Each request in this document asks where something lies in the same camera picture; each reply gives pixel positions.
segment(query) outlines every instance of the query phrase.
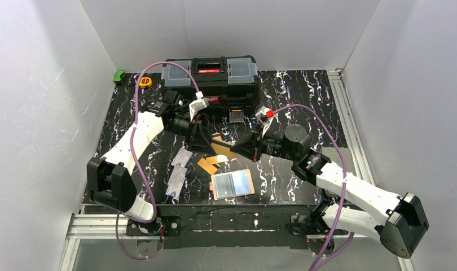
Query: gray wall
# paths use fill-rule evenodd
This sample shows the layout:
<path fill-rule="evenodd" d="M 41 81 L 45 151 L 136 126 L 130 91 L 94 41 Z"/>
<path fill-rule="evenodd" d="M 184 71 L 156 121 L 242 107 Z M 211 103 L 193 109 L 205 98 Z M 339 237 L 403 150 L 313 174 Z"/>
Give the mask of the gray wall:
<path fill-rule="evenodd" d="M 253 55 L 259 69 L 336 69 L 380 0 L 81 0 L 114 64 Z"/>
<path fill-rule="evenodd" d="M 0 0 L 0 270 L 57 270 L 115 67 L 79 1 Z"/>
<path fill-rule="evenodd" d="M 345 70 L 375 181 L 423 201 L 416 270 L 457 270 L 457 1 L 382 0 Z"/>

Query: green object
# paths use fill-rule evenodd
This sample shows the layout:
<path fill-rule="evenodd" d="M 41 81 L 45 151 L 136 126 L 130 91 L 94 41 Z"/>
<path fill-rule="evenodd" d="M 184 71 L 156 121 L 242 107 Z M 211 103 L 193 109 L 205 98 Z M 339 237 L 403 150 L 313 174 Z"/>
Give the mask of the green object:
<path fill-rule="evenodd" d="M 117 71 L 114 77 L 114 82 L 117 84 L 122 83 L 122 79 L 124 78 L 124 71 Z"/>

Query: toolbox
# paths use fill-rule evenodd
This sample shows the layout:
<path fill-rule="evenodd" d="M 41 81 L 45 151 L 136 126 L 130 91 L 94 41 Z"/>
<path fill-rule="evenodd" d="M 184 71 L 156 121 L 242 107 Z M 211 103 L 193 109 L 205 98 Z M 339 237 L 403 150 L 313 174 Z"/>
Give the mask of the toolbox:
<path fill-rule="evenodd" d="M 246 116 L 255 114 L 260 104 L 261 82 L 253 56 L 168 59 L 190 71 L 200 91 L 209 101 L 204 111 L 228 115 L 231 123 L 242 123 Z M 172 89 L 185 99 L 194 100 L 195 87 L 180 68 L 164 65 L 161 90 Z"/>

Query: red label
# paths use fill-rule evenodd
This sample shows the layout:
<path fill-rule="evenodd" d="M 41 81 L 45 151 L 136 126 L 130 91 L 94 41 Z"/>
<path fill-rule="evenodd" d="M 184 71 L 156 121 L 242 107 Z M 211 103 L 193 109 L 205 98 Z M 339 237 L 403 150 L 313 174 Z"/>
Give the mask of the red label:
<path fill-rule="evenodd" d="M 200 69 L 199 73 L 217 73 L 220 69 Z"/>
<path fill-rule="evenodd" d="M 212 96 L 212 97 L 206 97 L 209 103 L 213 102 L 218 102 L 220 100 L 220 96 Z"/>

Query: marble tabletop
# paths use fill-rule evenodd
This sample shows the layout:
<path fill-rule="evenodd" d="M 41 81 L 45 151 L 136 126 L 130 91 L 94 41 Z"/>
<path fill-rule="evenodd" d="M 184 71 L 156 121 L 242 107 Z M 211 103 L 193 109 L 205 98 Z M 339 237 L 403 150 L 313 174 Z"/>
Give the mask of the marble tabletop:
<path fill-rule="evenodd" d="M 95 156 L 100 157 L 113 147 L 134 121 L 134 91 L 137 73 L 126 74 L 124 82 L 116 86 Z M 160 74 L 149 74 L 153 81 L 151 88 L 139 95 L 141 104 L 146 99 L 159 99 Z M 327 125 L 339 147 L 347 143 L 341 127 L 335 100 L 326 71 L 261 71 L 258 76 L 262 82 L 261 102 L 266 107 L 277 109 L 291 103 L 301 103 L 311 107 Z M 221 133 L 225 141 L 236 142 L 256 123 L 254 117 L 246 117 L 243 124 L 229 124 L 227 118 L 210 117 L 212 133 Z M 320 150 L 332 146 L 327 135 L 309 112 L 290 109 L 276 116 L 270 131 L 282 134 L 289 124 L 301 124 L 312 135 L 312 147 Z M 170 162 L 181 148 L 183 137 L 162 132 L 149 145 L 140 157 L 153 193 L 158 204 L 317 204 L 321 191 L 307 182 L 300 181 L 290 170 L 291 161 L 263 155 L 259 162 L 237 156 L 222 163 L 217 173 L 250 169 L 255 194 L 230 199 L 214 200 L 209 190 L 210 175 L 197 165 L 202 155 L 196 154 L 187 168 L 186 182 L 180 198 L 165 195 L 167 182 L 172 171 Z M 148 198 L 138 172 L 133 174 L 139 195 Z M 83 203 L 91 203 L 87 197 Z"/>

